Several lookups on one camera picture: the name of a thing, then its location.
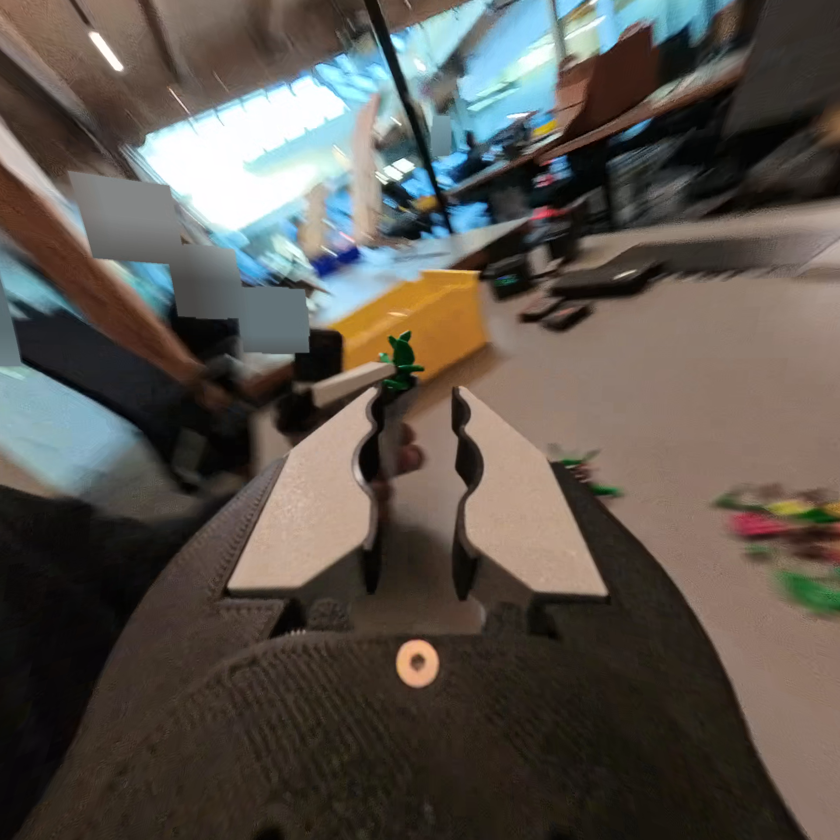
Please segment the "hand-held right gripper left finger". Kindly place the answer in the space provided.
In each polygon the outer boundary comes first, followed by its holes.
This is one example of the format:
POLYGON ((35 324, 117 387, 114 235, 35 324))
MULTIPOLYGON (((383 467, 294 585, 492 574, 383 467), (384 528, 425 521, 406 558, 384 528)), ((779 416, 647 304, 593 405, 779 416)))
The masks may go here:
POLYGON ((379 508, 363 472, 378 468, 380 390, 368 388, 294 447, 227 581, 231 596, 362 596, 382 572, 379 508))

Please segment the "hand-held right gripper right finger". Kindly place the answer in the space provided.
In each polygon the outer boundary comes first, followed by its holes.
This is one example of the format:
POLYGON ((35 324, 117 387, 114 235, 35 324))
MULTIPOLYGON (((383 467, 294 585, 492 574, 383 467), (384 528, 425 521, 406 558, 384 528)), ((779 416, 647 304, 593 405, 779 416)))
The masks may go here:
POLYGON ((464 386, 451 395, 458 501, 452 577, 460 601, 607 603, 610 595, 551 463, 464 386))

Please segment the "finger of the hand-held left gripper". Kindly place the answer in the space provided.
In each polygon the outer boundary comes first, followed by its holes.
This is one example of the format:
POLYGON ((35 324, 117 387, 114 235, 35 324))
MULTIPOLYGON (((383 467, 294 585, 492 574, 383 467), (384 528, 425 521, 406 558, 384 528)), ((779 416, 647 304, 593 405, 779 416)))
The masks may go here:
POLYGON ((351 397, 353 394, 391 379, 396 373, 392 363, 364 363, 342 371, 330 378, 312 384, 312 405, 327 408, 351 397))

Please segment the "green toy leaf stem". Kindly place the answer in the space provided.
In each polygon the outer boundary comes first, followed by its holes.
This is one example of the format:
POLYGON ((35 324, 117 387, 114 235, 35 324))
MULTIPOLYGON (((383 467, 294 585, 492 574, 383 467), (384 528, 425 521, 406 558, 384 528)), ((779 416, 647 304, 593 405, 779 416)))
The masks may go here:
POLYGON ((412 331, 388 336, 390 352, 379 353, 378 361, 393 367, 393 373, 383 381, 383 388, 393 396, 410 392, 417 384, 417 376, 425 368, 417 363, 412 346, 412 331))

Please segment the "pile of toy brick pieces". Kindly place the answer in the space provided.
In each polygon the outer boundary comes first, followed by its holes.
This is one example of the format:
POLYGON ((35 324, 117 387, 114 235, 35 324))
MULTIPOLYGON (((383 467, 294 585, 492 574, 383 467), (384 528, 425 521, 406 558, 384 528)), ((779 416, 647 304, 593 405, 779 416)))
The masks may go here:
POLYGON ((716 496, 711 506, 726 515, 729 534, 748 559, 768 571, 788 603, 838 618, 837 490, 740 485, 716 496))

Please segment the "person's left hand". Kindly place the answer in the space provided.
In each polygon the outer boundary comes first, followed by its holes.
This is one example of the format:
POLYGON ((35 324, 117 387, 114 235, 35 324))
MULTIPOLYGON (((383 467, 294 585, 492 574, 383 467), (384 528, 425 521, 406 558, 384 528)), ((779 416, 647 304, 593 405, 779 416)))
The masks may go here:
POLYGON ((417 442, 413 427, 402 422, 400 425, 399 444, 395 452, 394 476, 410 475, 423 467, 425 453, 417 442))

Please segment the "toy flower plant brown bloom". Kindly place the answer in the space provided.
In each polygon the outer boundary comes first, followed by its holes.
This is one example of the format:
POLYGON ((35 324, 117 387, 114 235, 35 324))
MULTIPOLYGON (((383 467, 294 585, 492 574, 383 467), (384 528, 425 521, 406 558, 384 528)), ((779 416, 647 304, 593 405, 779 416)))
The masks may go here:
POLYGON ((600 450, 597 448, 585 452, 570 452, 557 444, 549 444, 547 447, 549 462, 569 470, 573 477, 587 487, 593 495, 601 499, 622 498, 624 492, 621 488, 604 484, 598 479, 593 464, 599 454, 600 450))

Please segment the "large yellow bin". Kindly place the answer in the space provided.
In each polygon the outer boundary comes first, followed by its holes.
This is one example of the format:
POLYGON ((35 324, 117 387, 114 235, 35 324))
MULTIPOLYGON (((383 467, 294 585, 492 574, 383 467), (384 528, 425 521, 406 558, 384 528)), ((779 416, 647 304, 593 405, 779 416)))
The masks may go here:
POLYGON ((488 344, 480 273, 468 269, 423 270, 373 302, 335 322, 343 337, 343 368, 353 369, 390 353, 388 338, 409 331, 416 362, 429 382, 488 344))

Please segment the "black charger with lit display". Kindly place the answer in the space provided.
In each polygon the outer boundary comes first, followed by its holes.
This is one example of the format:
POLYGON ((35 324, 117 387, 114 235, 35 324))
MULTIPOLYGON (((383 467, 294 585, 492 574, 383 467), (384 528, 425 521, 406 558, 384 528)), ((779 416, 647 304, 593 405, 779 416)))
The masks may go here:
POLYGON ((491 264, 488 278, 493 297, 504 301, 519 296, 532 289, 532 273, 529 258, 515 255, 491 264))

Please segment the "black power bank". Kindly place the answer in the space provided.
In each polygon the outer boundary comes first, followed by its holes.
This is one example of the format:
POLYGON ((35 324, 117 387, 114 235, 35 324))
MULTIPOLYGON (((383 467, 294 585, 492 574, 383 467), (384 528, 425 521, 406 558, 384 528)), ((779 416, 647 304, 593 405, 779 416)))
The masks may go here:
POLYGON ((644 291, 664 267, 656 260, 642 260, 569 271, 549 284, 548 293, 569 300, 631 297, 644 291))

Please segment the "black vertical pole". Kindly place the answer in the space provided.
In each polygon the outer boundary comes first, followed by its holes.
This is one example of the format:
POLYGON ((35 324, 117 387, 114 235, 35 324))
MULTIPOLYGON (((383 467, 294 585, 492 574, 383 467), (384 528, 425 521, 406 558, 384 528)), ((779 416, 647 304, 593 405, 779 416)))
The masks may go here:
POLYGON ((397 96, 402 104, 403 110, 410 126, 412 136, 416 143, 419 157, 423 163, 430 184, 433 188, 434 196, 437 200, 439 212, 444 219, 444 225, 450 235, 454 234, 454 229, 451 224, 447 199, 441 190, 436 174, 434 172, 433 159, 429 149, 425 129, 421 125, 418 118, 418 111, 415 107, 410 89, 408 87, 406 78, 403 74, 403 69, 396 54, 392 42, 391 32, 385 20, 382 11, 382 6, 378 1, 363 1, 364 8, 371 21, 371 26, 374 31, 375 39, 380 47, 381 53, 385 59, 388 70, 391 73, 397 96))

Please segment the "grey flat desk panel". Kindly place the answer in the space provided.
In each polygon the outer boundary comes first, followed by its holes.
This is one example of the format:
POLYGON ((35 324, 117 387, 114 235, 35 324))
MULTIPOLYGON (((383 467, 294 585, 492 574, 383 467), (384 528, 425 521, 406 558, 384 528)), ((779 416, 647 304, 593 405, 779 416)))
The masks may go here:
POLYGON ((800 270, 834 246, 837 231, 795 231, 642 245, 637 256, 672 275, 733 275, 759 270, 800 270))

